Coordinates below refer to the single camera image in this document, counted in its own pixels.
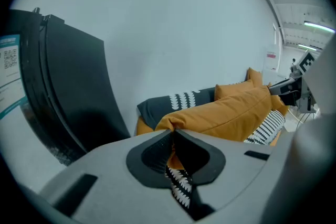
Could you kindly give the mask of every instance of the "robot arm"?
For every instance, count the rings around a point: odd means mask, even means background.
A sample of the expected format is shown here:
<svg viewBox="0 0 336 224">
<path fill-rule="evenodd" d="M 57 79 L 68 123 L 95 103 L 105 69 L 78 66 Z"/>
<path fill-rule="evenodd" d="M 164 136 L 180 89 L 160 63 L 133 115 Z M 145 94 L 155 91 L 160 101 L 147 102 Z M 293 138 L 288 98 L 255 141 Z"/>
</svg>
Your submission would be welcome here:
<svg viewBox="0 0 336 224">
<path fill-rule="evenodd" d="M 291 67 L 289 79 L 269 88 L 271 95 L 280 96 L 285 105 L 297 106 L 301 113 L 315 113 L 315 99 L 303 78 L 314 61 L 314 56 L 307 51 L 299 62 Z"/>
</svg>

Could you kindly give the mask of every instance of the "black panel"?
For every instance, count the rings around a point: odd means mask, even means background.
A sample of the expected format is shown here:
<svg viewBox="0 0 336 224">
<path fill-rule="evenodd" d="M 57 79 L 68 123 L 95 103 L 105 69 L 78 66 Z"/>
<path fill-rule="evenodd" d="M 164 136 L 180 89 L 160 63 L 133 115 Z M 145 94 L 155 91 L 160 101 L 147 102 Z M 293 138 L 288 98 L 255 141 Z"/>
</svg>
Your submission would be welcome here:
<svg viewBox="0 0 336 224">
<path fill-rule="evenodd" d="M 262 159 L 263 161 L 267 161 L 269 154 L 265 154 L 265 153 L 260 153 L 260 152 L 256 152 L 256 151 L 247 151 L 244 153 L 244 155 L 246 156 L 250 156 L 252 158 L 256 158 L 256 159 Z"/>
<path fill-rule="evenodd" d="M 172 144 L 171 131 L 167 130 L 132 148 L 126 157 L 128 170 L 144 186 L 170 188 L 171 182 L 164 176 L 164 171 Z"/>
<path fill-rule="evenodd" d="M 281 93 L 288 91 L 291 92 L 287 94 L 280 94 L 279 97 L 281 98 L 282 102 L 285 105 L 296 105 L 296 101 L 301 98 L 301 88 L 302 88 L 302 78 L 298 78 L 294 83 L 288 84 L 280 88 Z"/>
<path fill-rule="evenodd" d="M 97 176 L 82 175 L 54 204 L 55 209 L 71 217 L 97 179 Z"/>
<path fill-rule="evenodd" d="M 213 182 L 224 169 L 225 156 L 218 148 L 182 130 L 175 131 L 174 143 L 176 154 L 187 173 L 192 177 L 193 185 Z"/>
<path fill-rule="evenodd" d="M 130 137 L 111 89 L 102 40 L 51 17 L 46 58 L 53 101 L 86 150 Z"/>
<path fill-rule="evenodd" d="M 45 89 L 40 62 L 41 14 L 10 10 L 3 35 L 20 34 L 20 68 L 28 103 L 22 106 L 35 134 L 58 160 L 68 165 L 84 155 L 69 136 L 53 108 Z"/>
</svg>

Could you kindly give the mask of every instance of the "wall sign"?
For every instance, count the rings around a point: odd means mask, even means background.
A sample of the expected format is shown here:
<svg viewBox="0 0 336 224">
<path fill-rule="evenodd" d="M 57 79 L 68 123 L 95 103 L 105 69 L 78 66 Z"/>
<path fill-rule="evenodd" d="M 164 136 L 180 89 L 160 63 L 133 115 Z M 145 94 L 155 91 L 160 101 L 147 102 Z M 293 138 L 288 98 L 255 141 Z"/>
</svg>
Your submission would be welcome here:
<svg viewBox="0 0 336 224">
<path fill-rule="evenodd" d="M 0 120 L 27 101 L 19 62 L 20 35 L 0 37 Z"/>
<path fill-rule="evenodd" d="M 269 45 L 266 49 L 264 69 L 276 71 L 279 62 L 279 46 Z"/>
</svg>

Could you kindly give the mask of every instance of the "black and white striped fabric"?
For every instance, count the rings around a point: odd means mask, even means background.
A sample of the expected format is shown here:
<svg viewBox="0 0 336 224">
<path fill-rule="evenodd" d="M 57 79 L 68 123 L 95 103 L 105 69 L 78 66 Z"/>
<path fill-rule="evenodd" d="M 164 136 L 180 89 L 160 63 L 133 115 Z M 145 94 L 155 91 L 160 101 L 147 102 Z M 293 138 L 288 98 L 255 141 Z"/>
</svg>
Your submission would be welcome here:
<svg viewBox="0 0 336 224">
<path fill-rule="evenodd" d="M 145 124 L 155 130 L 160 120 L 167 114 L 182 109 L 214 102 L 215 87 L 170 94 L 150 98 L 138 104 L 138 109 Z"/>
<path fill-rule="evenodd" d="M 186 210 L 189 210 L 191 200 L 191 178 L 185 170 L 175 170 L 166 167 L 166 177 L 172 182 L 172 194 L 178 203 Z"/>
<path fill-rule="evenodd" d="M 269 145 L 283 128 L 284 123 L 285 118 L 279 111 L 271 111 L 253 134 L 244 140 L 244 143 Z"/>
</svg>

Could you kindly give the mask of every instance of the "gray surface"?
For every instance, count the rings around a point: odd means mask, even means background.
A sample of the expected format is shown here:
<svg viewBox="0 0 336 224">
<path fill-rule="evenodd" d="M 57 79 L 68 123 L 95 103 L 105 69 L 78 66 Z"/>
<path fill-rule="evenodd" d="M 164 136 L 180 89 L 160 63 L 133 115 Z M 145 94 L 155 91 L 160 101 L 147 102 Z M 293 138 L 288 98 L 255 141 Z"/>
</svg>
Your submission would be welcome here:
<svg viewBox="0 0 336 224">
<path fill-rule="evenodd" d="M 335 117 L 325 115 L 297 130 L 281 176 L 267 202 L 262 224 L 293 223 L 298 218 L 305 223 L 309 217 L 320 218 L 321 213 L 325 220 L 334 217 L 333 203 L 325 205 L 320 201 L 334 188 Z"/>
<path fill-rule="evenodd" d="M 266 145 L 234 142 L 216 137 L 184 130 L 195 138 L 216 146 L 225 155 L 226 164 L 217 177 L 209 185 L 199 186 L 198 192 L 202 202 L 218 210 L 230 202 L 258 175 L 265 161 L 244 155 L 246 151 L 270 154 L 274 147 Z"/>
<path fill-rule="evenodd" d="M 53 204 L 84 173 L 98 176 L 73 218 L 81 223 L 191 223 L 169 189 L 141 185 L 128 171 L 126 156 L 153 132 L 96 148 L 62 171 L 40 193 Z"/>
<path fill-rule="evenodd" d="M 335 56 L 336 36 L 303 76 L 322 114 L 336 113 Z"/>
<path fill-rule="evenodd" d="M 224 214 L 229 222 L 258 221 L 280 174 L 291 135 L 284 132 L 277 146 L 270 147 L 186 132 L 216 146 L 226 157 L 219 177 L 212 184 L 198 187 L 202 201 L 219 210 L 209 218 L 219 222 Z M 74 220 L 97 224 L 193 222 L 169 189 L 144 187 L 126 167 L 129 150 L 160 133 L 136 136 L 93 150 L 51 180 L 41 195 L 53 204 L 80 175 L 88 173 L 98 176 L 98 180 L 75 212 Z M 265 162 L 245 156 L 247 150 L 272 154 Z"/>
<path fill-rule="evenodd" d="M 282 131 L 265 166 L 246 189 L 227 206 L 199 221 L 200 223 L 260 223 L 265 205 L 287 158 L 294 133 Z"/>
</svg>

